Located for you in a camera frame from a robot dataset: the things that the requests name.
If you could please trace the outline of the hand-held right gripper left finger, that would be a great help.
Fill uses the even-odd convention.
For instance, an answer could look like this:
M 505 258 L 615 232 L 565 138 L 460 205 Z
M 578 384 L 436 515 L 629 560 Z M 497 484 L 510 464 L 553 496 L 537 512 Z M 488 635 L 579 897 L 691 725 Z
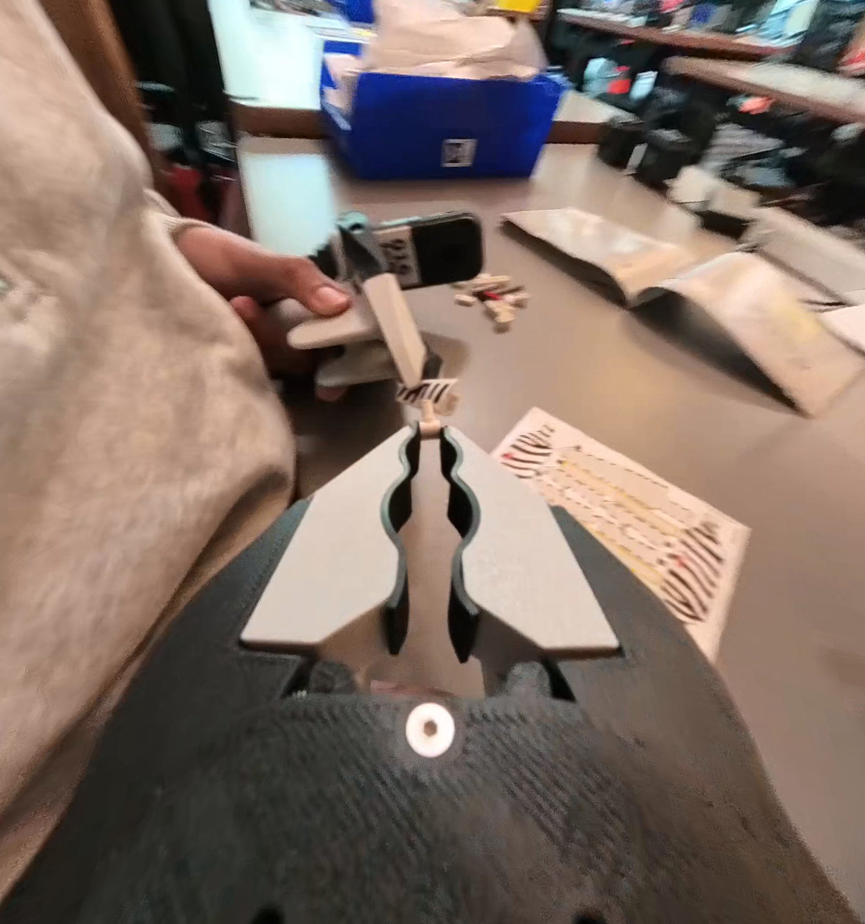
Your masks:
M 405 426 L 300 505 L 242 629 L 252 650 L 367 669 L 407 637 L 413 428 Z

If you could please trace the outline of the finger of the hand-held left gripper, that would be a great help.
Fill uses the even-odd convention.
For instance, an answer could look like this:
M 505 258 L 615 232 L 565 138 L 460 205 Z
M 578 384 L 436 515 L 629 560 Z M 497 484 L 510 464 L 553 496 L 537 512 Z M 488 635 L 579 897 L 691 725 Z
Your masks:
M 392 273 L 362 282 L 362 294 L 391 354 L 400 382 L 409 388 L 424 378 L 427 347 L 405 296 Z

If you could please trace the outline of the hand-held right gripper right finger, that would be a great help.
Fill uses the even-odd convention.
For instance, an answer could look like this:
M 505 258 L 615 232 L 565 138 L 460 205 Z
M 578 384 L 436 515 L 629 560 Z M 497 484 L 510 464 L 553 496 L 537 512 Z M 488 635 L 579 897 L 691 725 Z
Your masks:
M 445 427 L 440 464 L 447 517 L 458 534 L 447 625 L 461 663 L 503 676 L 528 661 L 583 661 L 618 653 L 620 641 L 540 495 Z

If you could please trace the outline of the zebra striped lego piece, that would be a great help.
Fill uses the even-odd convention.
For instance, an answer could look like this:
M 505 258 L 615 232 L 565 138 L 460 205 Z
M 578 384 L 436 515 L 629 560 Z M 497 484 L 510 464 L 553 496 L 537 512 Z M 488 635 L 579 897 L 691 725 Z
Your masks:
M 438 437 L 443 428 L 443 419 L 458 410 L 461 395 L 458 379 L 424 379 L 416 386 L 399 385 L 394 394 L 395 401 L 403 408 L 419 413 L 417 429 L 422 440 Z

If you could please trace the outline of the pile of small lego pieces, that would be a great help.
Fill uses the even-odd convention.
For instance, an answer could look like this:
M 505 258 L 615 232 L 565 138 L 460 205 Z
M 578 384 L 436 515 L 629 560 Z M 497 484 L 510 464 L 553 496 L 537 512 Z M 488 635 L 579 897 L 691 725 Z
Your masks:
M 471 280 L 450 283 L 450 286 L 455 304 L 478 309 L 497 334 L 508 333 L 519 313 L 531 304 L 528 290 L 505 274 L 482 272 Z

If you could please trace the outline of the person's left hand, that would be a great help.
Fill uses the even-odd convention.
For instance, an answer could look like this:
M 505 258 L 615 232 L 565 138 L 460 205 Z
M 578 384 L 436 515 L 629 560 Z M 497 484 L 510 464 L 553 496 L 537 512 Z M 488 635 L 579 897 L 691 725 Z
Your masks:
M 175 240 L 193 270 L 246 325 L 272 377 L 311 378 L 317 353 L 288 344 L 289 323 L 271 306 L 291 299 L 313 316 L 335 317 L 352 306 L 346 289 L 309 259 L 278 255 L 219 227 L 187 225 Z

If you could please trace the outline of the zebra striped sticker sheet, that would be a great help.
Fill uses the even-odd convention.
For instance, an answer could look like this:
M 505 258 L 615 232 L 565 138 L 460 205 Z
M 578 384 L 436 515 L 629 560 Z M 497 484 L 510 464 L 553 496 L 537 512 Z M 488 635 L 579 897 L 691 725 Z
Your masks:
M 747 526 L 538 408 L 493 457 L 595 537 L 715 663 Z

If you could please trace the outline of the large blue plastic bin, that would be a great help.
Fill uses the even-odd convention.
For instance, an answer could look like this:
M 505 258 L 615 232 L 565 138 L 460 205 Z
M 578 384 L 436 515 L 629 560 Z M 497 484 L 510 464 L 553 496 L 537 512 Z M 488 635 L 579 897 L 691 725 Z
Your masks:
M 356 179 L 526 179 L 547 142 L 569 84 L 553 73 L 530 80 L 358 73 L 344 89 L 342 64 L 324 56 L 323 122 Z

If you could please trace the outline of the open instruction booklet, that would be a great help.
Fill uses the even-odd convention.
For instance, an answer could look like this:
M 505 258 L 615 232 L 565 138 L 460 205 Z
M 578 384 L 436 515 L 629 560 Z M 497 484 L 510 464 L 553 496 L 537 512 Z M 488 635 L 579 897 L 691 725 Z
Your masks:
M 805 416 L 819 416 L 865 372 L 865 359 L 831 332 L 791 280 L 749 251 L 696 260 L 684 247 L 571 207 L 502 219 L 586 268 L 622 307 L 670 302 L 701 314 Z

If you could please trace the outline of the black battery boxes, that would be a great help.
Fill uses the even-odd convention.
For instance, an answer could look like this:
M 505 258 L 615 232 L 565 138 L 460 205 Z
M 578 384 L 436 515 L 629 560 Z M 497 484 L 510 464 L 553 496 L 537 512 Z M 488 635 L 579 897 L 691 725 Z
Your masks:
M 608 167 L 626 171 L 640 184 L 666 190 L 696 158 L 692 140 L 674 128 L 648 129 L 640 119 L 619 116 L 606 123 L 597 158 Z

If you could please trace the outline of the long wooden table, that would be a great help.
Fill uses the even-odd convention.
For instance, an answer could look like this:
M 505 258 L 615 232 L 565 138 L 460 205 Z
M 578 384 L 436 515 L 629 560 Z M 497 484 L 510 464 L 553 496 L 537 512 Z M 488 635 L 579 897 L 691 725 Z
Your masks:
M 575 8 L 560 9 L 556 19 L 672 51 L 705 52 L 708 56 L 673 55 L 664 68 L 720 90 L 767 97 L 836 125 L 865 128 L 865 79 L 774 61 L 769 57 L 773 45 L 692 29 L 636 26 L 627 18 Z

